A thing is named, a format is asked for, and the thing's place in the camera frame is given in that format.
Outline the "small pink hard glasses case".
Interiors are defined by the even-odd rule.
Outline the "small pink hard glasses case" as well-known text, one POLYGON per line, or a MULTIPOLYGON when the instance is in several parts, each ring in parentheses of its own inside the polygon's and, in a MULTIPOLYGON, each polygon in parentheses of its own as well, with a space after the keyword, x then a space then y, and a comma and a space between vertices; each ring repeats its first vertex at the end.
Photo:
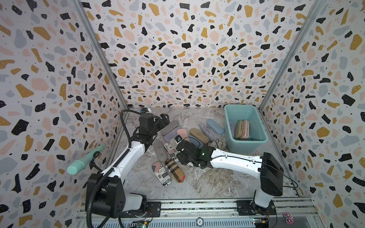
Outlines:
POLYGON ((243 134, 241 136, 241 140, 246 140, 250 136, 250 122, 248 120, 244 120, 243 122, 243 134))

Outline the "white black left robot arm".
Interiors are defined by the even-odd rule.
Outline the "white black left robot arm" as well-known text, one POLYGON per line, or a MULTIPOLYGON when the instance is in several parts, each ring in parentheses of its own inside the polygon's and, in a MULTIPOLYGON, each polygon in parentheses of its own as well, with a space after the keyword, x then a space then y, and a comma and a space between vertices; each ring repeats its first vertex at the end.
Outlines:
POLYGON ((123 129, 128 139, 124 151, 105 170, 92 174, 86 183, 86 219, 93 215, 117 218, 122 213, 131 212, 142 217, 147 211, 146 196, 125 193, 124 182, 135 163, 153 144, 159 131, 170 123, 169 116, 140 113, 139 126, 129 134, 126 124, 123 129))

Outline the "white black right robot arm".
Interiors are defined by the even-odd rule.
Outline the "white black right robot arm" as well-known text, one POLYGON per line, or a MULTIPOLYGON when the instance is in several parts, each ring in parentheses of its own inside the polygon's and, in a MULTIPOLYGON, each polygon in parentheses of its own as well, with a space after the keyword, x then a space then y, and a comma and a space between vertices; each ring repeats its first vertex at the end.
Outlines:
POLYGON ((229 169, 259 179, 260 186, 251 203, 253 208, 267 209, 274 197, 283 195, 284 170, 270 153, 264 153, 262 156, 240 155, 207 145, 198 148, 186 140, 181 140, 176 150, 182 165, 201 169, 229 169))

